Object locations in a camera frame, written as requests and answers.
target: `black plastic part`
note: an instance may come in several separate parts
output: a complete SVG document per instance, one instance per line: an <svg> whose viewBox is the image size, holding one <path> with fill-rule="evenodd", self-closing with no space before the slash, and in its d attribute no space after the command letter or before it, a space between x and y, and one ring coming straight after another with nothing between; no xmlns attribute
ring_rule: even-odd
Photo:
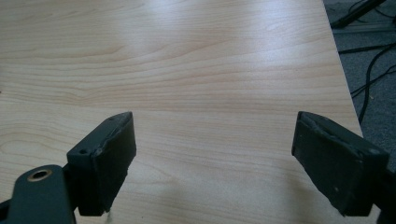
<svg viewBox="0 0 396 224"><path fill-rule="evenodd" d="M334 121L299 112L292 155L343 216L368 216L389 154Z"/></svg>
<svg viewBox="0 0 396 224"><path fill-rule="evenodd" d="M381 209L378 224L396 223L396 174L386 171L375 190L375 204Z"/></svg>
<svg viewBox="0 0 396 224"><path fill-rule="evenodd" d="M106 119L67 153L64 171L81 215L110 210L135 155L132 112Z"/></svg>
<svg viewBox="0 0 396 224"><path fill-rule="evenodd" d="M0 203L0 224L7 219L10 200Z"/></svg>
<svg viewBox="0 0 396 224"><path fill-rule="evenodd" d="M70 209L62 167L46 165L21 175L15 182L7 224L76 223Z"/></svg>

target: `black cable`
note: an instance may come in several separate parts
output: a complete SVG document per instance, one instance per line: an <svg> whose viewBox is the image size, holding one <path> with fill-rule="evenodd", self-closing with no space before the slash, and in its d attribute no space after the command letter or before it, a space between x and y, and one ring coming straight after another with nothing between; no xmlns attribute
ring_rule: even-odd
<svg viewBox="0 0 396 224"><path fill-rule="evenodd" d="M390 16L390 15L388 15L388 14L385 14L385 13L383 13L382 11L380 11L378 8L375 8L375 11L378 13L378 14L380 14L380 15L383 15L384 17L388 17L388 18L395 18L395 16Z"/></svg>
<svg viewBox="0 0 396 224"><path fill-rule="evenodd" d="M370 65L367 68L367 72L366 72L366 86L367 87L370 86L370 81L371 81L370 75L373 70L373 66L374 66L375 62L378 60L379 57L381 57L381 55L385 54L386 52L393 49L394 47L396 47L396 43L393 43L393 44L389 45L388 47L386 47L385 49L381 50L377 55L375 55L373 60L370 62ZM367 105L369 104L369 96L370 96L370 88L365 88L364 102L363 102L363 106L361 108L361 112L359 114L359 123L363 122L364 114L366 113Z"/></svg>
<svg viewBox="0 0 396 224"><path fill-rule="evenodd" d="M373 50L373 49L382 49L389 45L392 45L392 44L376 45L376 46L356 48L356 49L344 49L344 50L338 51L338 54L349 54L349 53L357 53L357 52L362 52L362 51L369 51L369 50Z"/></svg>
<svg viewBox="0 0 396 224"><path fill-rule="evenodd" d="M383 74L381 74L380 76L376 77L375 79L371 80L369 86L367 86L367 85L362 85L362 86L360 86L359 88L357 88L356 90L352 91L352 92L350 93L350 94L352 95L352 98L355 98L355 97L357 97L358 95L360 95L366 88L370 88L370 87L373 86L377 81L381 80L381 79L382 79L383 77L385 77L386 75L390 75L390 74L396 73L396 71L391 71L391 72L390 72L390 70L392 70L392 69L395 68L395 67L396 67L396 64L394 64L393 66L391 66L390 68L388 68L388 70L387 70L385 73L383 73Z"/></svg>
<svg viewBox="0 0 396 224"><path fill-rule="evenodd" d="M350 6L350 8L347 10L347 13L350 13L350 12L352 11L352 8L353 8L353 7L355 7L356 5L358 5L358 4L360 4L360 3L364 2L364 1L366 1L366 0L360 0L359 2L354 3L354 4L353 4L352 6ZM356 21L363 22L363 23L366 23L366 22L367 22L367 21L361 21L361 20L359 20L359 19L356 19Z"/></svg>

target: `screw hole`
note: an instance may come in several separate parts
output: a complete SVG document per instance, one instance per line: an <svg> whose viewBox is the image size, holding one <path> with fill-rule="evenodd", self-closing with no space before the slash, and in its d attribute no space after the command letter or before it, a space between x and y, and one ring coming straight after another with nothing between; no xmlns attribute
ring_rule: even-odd
<svg viewBox="0 0 396 224"><path fill-rule="evenodd" d="M51 174L52 174L51 170L39 170L29 175L27 177L27 180L30 182L36 182L49 177Z"/></svg>
<svg viewBox="0 0 396 224"><path fill-rule="evenodd" d="M84 155L87 154L87 152L88 152L87 149L83 148L82 150L79 151L79 154Z"/></svg>

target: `wood grain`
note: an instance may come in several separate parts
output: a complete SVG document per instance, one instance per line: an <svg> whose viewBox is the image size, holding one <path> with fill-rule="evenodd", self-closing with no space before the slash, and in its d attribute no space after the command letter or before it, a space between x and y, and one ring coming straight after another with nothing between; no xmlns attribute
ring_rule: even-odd
<svg viewBox="0 0 396 224"><path fill-rule="evenodd" d="M0 1L0 200L126 110L129 175L78 223L375 221L338 215L290 155L300 110L360 133L319 0Z"/></svg>

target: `clamp jaw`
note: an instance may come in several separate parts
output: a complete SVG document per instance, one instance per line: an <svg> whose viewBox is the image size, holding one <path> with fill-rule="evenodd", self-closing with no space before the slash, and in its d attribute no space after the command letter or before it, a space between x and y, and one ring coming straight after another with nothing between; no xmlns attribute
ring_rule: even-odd
<svg viewBox="0 0 396 224"><path fill-rule="evenodd" d="M65 167L45 165L21 175L0 203L0 223L76 223L110 210L136 155L134 120L126 112L103 121L67 153Z"/></svg>
<svg viewBox="0 0 396 224"><path fill-rule="evenodd" d="M377 223L396 223L396 174L389 154L320 115L299 112L291 154L318 190L343 216L367 217L373 204Z"/></svg>

